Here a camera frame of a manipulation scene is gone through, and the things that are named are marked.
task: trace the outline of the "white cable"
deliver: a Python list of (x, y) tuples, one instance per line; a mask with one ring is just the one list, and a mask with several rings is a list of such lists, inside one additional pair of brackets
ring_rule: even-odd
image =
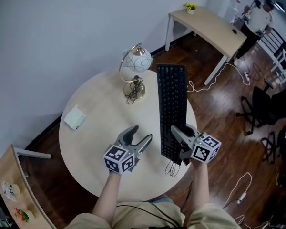
[(235, 185), (235, 187), (234, 187), (233, 190), (231, 191), (231, 193), (230, 193), (230, 195), (229, 195), (227, 201), (224, 203), (224, 205), (222, 206), (222, 208), (224, 208), (225, 205), (226, 205), (226, 203), (229, 201), (229, 199), (230, 199), (230, 197), (231, 197), (233, 191), (237, 188), (237, 185), (238, 185), (239, 181), (240, 181), (241, 179), (243, 179), (246, 175), (249, 175), (249, 176), (250, 176), (250, 183), (249, 183), (247, 189), (246, 189), (245, 192), (244, 192), (245, 194), (247, 193), (247, 191), (248, 191), (248, 189), (249, 189), (249, 187), (250, 187), (250, 185), (251, 185), (251, 183), (252, 183), (252, 175), (251, 175), (249, 172), (246, 172), (241, 178), (239, 178), (239, 180), (237, 181), (237, 184)]
[(212, 84), (210, 84), (208, 88), (202, 88), (202, 89), (200, 89), (200, 90), (196, 90), (196, 89), (194, 88), (193, 82), (192, 82), (192, 81), (189, 81), (189, 85), (192, 87), (192, 90), (191, 90), (191, 91), (187, 91), (187, 92), (188, 92), (188, 93), (192, 93), (192, 92), (194, 92), (194, 91), (195, 91), (195, 92), (200, 92), (200, 91), (202, 91), (202, 90), (209, 90), (210, 87), (211, 87), (213, 84), (216, 83), (217, 77), (220, 75), (221, 71), (223, 71), (227, 65), (230, 65), (230, 66), (234, 67), (234, 68), (237, 70), (237, 72), (239, 73), (239, 75), (242, 77), (243, 83), (244, 83), (246, 86), (249, 86), (249, 85), (250, 85), (250, 82), (249, 82), (249, 84), (246, 84), (246, 83), (245, 83), (243, 76), (240, 74), (239, 70), (238, 70), (234, 65), (232, 65), (232, 64), (230, 64), (230, 63), (226, 63), (226, 64), (224, 65), (224, 67), (220, 70), (219, 74), (215, 77), (215, 81), (214, 81)]
[(240, 218), (240, 217), (241, 217), (241, 219), (239, 220), (238, 225), (240, 225), (240, 224), (242, 224), (242, 222), (244, 222), (244, 225), (245, 225), (246, 227), (248, 227), (248, 228), (251, 229), (251, 227), (246, 224), (246, 216), (241, 215), (241, 216), (239, 216), (239, 217), (236, 217), (235, 220), (238, 219), (238, 218)]
[[(251, 227), (246, 224), (246, 216), (245, 215), (241, 215), (239, 217), (236, 217), (234, 220), (237, 220), (238, 218), (241, 218), (239, 220), (239, 222), (237, 223), (238, 225), (240, 225), (240, 224), (242, 224), (242, 222), (244, 222), (244, 225), (251, 229)], [(256, 229), (256, 228), (259, 228), (259, 227), (262, 227), (262, 229), (265, 229), (268, 225), (269, 225), (269, 221), (266, 221), (263, 224), (261, 224), (261, 225), (259, 225), (257, 227), (254, 227), (253, 229)]]

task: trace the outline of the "human hand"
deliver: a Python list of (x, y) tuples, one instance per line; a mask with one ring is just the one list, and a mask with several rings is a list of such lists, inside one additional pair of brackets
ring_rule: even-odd
[(246, 5), (246, 6), (244, 7), (244, 13), (247, 13), (249, 10), (250, 10), (250, 7), (249, 7), (248, 5)]

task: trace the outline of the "table lamp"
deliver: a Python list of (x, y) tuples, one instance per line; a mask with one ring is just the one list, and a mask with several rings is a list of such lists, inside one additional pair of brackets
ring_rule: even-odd
[(133, 104), (135, 100), (142, 98), (145, 95), (145, 86), (142, 83), (142, 78), (136, 75), (131, 80), (126, 80), (122, 77), (121, 68), (124, 61), (127, 68), (134, 72), (144, 72), (152, 65), (152, 56), (144, 48), (141, 47), (141, 43), (132, 47), (123, 57), (120, 64), (119, 73), (123, 81), (127, 82), (124, 87), (124, 95), (127, 97), (127, 103)]

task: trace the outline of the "lamp shade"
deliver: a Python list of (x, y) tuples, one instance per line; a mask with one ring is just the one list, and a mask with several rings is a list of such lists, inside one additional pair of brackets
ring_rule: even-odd
[(141, 46), (135, 47), (126, 56), (127, 67), (135, 72), (144, 72), (152, 64), (151, 54)]

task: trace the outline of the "desk surface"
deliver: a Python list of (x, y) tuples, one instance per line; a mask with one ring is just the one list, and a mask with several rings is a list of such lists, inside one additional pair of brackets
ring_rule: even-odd
[(246, 36), (235, 26), (204, 7), (198, 7), (193, 15), (185, 10), (171, 12), (169, 15), (197, 33), (227, 57), (233, 57), (246, 39)]
[[(8, 199), (4, 195), (1, 187), (3, 181), (8, 182), (10, 185), (17, 184), (19, 186), (20, 194), (15, 197), (17, 202)], [(32, 194), (23, 174), (18, 157), (16, 156), (12, 146), (8, 148), (0, 159), (0, 193), (11, 216), (20, 229), (54, 228), (50, 226), (51, 221), (46, 217), (35, 196)], [(35, 218), (24, 224), (18, 217), (15, 216), (15, 208), (19, 208), (24, 211), (29, 210), (33, 213)]]
[[(122, 69), (126, 79), (129, 69)], [(69, 100), (61, 118), (59, 141), (63, 160), (75, 178), (89, 192), (99, 196), (109, 171), (103, 154), (118, 134), (138, 125), (133, 144), (148, 134), (153, 140), (140, 156), (132, 172), (122, 175), (119, 201), (145, 201), (172, 188), (186, 173), (189, 166), (182, 164), (176, 177), (166, 175), (169, 160), (160, 153), (160, 118), (157, 74), (140, 73), (146, 86), (146, 95), (132, 105), (123, 95), (125, 82), (118, 72), (101, 73), (84, 83)], [(74, 131), (64, 122), (66, 114), (75, 106), (87, 115), (82, 126)], [(187, 102), (187, 123), (197, 126), (193, 109)]]

